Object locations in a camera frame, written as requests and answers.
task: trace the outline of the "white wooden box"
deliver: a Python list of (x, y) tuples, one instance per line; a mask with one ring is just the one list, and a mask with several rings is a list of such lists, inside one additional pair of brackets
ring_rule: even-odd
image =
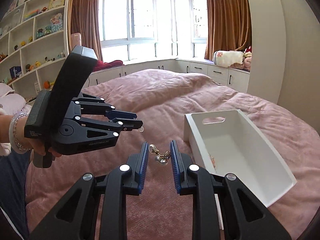
[(266, 207), (296, 183), (277, 150), (241, 110), (185, 114), (184, 141), (190, 142), (196, 164), (211, 174), (234, 173)]

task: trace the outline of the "box handle hole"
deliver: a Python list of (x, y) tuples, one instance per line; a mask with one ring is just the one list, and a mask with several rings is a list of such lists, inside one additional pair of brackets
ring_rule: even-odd
[(203, 124), (209, 124), (209, 123), (219, 123), (219, 122), (224, 122), (225, 118), (224, 117), (208, 117), (208, 118), (204, 118), (202, 120)]

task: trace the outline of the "white bookshelf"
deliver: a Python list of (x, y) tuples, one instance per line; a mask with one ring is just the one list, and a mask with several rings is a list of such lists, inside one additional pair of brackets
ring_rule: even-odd
[[(35, 83), (38, 83), (40, 90), (43, 90), (45, 81), (55, 81), (69, 54), (67, 41), (68, 0), (65, 0), (64, 5), (60, 7), (47, 9), (45, 12), (25, 20), (25, 15), (37, 9), (42, 10), (43, 7), (48, 8), (49, 3), (50, 0), (27, 0), (7, 13), (0, 22), (0, 28), (11, 25), (11, 30), (0, 37), (0, 53), (8, 55), (0, 62), (0, 81), (5, 78), (10, 80), (10, 68), (21, 66), (22, 76), (13, 80), (9, 85), (26, 101), (37, 95)], [(62, 14), (63, 30), (37, 39), (38, 29), (43, 29), (44, 32), (45, 27), (50, 25), (50, 19), (58, 13)], [(61, 52), (65, 53), (65, 57), (58, 58)], [(55, 58), (55, 60), (46, 62), (45, 57), (49, 60)], [(35, 65), (36, 61), (39, 61), (41, 66), (27, 72), (26, 65)]]

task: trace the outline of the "pink blanket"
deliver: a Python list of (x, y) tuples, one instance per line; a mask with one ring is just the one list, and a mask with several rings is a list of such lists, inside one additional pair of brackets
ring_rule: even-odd
[[(289, 165), (298, 182), (270, 210), (293, 239), (307, 227), (320, 205), (319, 135), (280, 106), (217, 85), (202, 74), (151, 69), (84, 91), (105, 98), (117, 109), (136, 112), (144, 122), (144, 132), (124, 131), (115, 147), (63, 156), (49, 169), (31, 164), (26, 182), (31, 231), (84, 173), (107, 174), (137, 153), (144, 141), (165, 152), (175, 139), (181, 152), (191, 154), (188, 143), (182, 140), (184, 114), (203, 111), (241, 109)], [(160, 166), (153, 158), (149, 157), (142, 195), (127, 199), (128, 239), (191, 239), (192, 199), (177, 195), (171, 165)]]

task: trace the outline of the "pink pillow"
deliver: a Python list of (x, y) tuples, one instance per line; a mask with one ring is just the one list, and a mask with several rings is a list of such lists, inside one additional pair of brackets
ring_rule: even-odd
[(13, 93), (14, 90), (12, 90), (11, 87), (9, 87), (8, 85), (4, 84), (4, 83), (0, 83), (0, 98), (3, 96), (6, 96), (8, 93)]
[(0, 105), (7, 115), (14, 115), (25, 106), (25, 99), (18, 94), (9, 94), (0, 98)]

